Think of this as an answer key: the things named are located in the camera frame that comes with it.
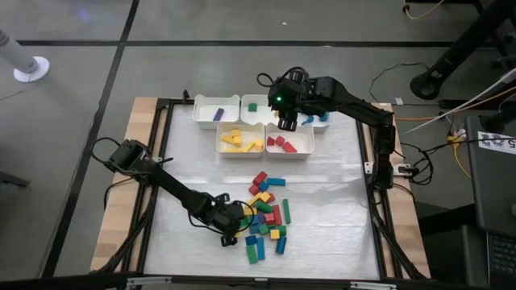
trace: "white label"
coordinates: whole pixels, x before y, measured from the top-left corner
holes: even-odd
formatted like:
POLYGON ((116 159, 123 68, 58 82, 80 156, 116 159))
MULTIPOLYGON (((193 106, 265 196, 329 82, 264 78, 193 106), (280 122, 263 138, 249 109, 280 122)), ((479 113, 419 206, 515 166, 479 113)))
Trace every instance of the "white label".
MULTIPOLYGON (((478 139, 479 140, 498 139, 498 138, 514 138, 514 137, 478 131, 478 139)), ((484 149, 495 150, 495 151, 505 152, 505 153, 510 153, 510 154, 516 154, 516 139, 479 141, 478 146, 480 148, 484 148, 484 149)))

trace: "green block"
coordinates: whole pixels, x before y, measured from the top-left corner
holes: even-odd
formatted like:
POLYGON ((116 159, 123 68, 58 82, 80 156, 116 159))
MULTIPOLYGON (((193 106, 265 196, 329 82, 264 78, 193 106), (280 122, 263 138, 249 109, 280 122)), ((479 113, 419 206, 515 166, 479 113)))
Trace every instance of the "green block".
POLYGON ((256 209, 258 209, 262 213, 271 213, 273 211, 272 206, 264 203, 263 201, 257 201, 255 203, 256 209))
POLYGON ((277 229, 280 230, 280 236, 286 236, 287 235, 287 226, 278 226, 277 229))
POLYGON ((258 105, 255 104, 255 103, 251 103, 249 104, 248 106, 248 111, 249 112, 256 112, 258 110, 258 105))
POLYGON ((287 225, 290 224, 290 208, 289 208, 289 200, 283 199, 283 214, 285 215, 285 221, 287 225))
POLYGON ((245 251, 248 253, 249 263, 258 263, 258 257, 256 256, 255 245, 249 245, 245 247, 245 251))
POLYGON ((260 226, 258 226, 258 230, 260 231, 260 234, 267 234, 268 226, 265 224, 261 224, 260 226))

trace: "black stand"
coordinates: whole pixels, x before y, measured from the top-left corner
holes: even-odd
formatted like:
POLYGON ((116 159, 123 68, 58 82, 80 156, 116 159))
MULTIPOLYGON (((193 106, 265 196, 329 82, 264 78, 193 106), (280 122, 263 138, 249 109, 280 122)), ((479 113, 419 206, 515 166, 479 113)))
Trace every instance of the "black stand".
MULTIPOLYGON (((441 85, 462 64, 477 47, 493 34, 507 19, 514 18, 514 0, 494 0, 473 25, 437 60, 425 73, 410 82, 410 90, 416 96, 432 100, 439 95, 441 85)), ((481 12, 482 7, 475 5, 481 12)))

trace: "red block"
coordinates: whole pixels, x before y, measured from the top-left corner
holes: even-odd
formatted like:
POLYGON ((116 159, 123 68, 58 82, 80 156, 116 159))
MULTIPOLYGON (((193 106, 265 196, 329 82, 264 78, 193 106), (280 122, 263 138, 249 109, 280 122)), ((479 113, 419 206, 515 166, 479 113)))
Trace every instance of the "red block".
POLYGON ((285 142, 285 138, 283 138, 281 136, 277 136, 277 138, 276 138, 276 145, 277 146, 283 145, 284 142, 285 142))
POLYGON ((267 137, 267 146, 274 146, 274 138, 267 137))
POLYGON ((251 185, 251 187, 249 188, 249 192, 252 194, 252 195, 256 195, 257 193, 260 192, 260 188, 256 185, 251 185))
POLYGON ((279 205, 273 205, 273 214, 274 214, 274 222, 276 223, 276 226, 281 226, 281 213, 280 213, 279 205))
POLYGON ((255 179, 252 181, 252 183, 256 186, 260 185, 260 183, 265 181, 265 178, 267 178, 267 173, 260 172, 255 179))
POLYGON ((292 144, 290 144, 289 142, 285 142, 281 148, 283 148, 283 150, 285 150, 288 153, 297 153, 298 152, 296 150, 296 148, 294 148, 292 146, 292 144))
POLYGON ((267 226, 274 226, 276 224, 276 219, 274 218, 274 213, 266 213, 265 214, 265 223, 267 226))
POLYGON ((274 197, 274 193, 268 193, 268 194, 270 197, 268 198, 267 203, 271 203, 276 200, 276 198, 274 197))

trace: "pile of blocks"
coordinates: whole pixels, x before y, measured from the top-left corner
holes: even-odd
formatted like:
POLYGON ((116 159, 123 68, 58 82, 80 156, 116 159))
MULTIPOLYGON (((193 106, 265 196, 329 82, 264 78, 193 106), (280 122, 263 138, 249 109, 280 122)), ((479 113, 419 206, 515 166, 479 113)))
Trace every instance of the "pile of blocks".
MULTIPOLYGON (((283 255, 285 252, 287 226, 282 224, 280 206, 271 204, 276 197, 273 193, 266 191, 269 185, 286 186, 286 182, 281 178, 267 178, 265 172, 260 172, 249 188, 249 192, 254 196, 248 202, 252 208, 249 209, 247 206, 243 208, 246 218, 241 221, 240 225, 244 228, 251 224, 249 226, 250 235, 245 238, 246 252, 251 264, 265 260, 264 237, 256 237, 256 234, 268 234, 271 240, 277 241, 276 253, 283 255)), ((282 204, 285 222, 288 225, 291 223, 289 201, 285 198, 282 204)))
POLYGON ((274 145, 277 145, 277 146, 283 148, 283 150, 285 150, 285 152, 288 152, 288 153, 297 153, 298 152, 296 150, 296 148, 294 148, 292 146, 292 144, 290 144, 290 142, 286 142, 285 138, 283 138, 281 136, 277 136, 276 139, 274 139, 273 137, 267 137, 267 146, 274 146, 274 145))
POLYGON ((235 146, 234 148, 226 149, 225 152, 249 152, 253 148, 257 151, 264 150, 264 142, 262 140, 251 141, 245 147, 242 147, 242 136, 239 129, 232 129, 231 135, 225 134, 221 137, 221 140, 235 146))

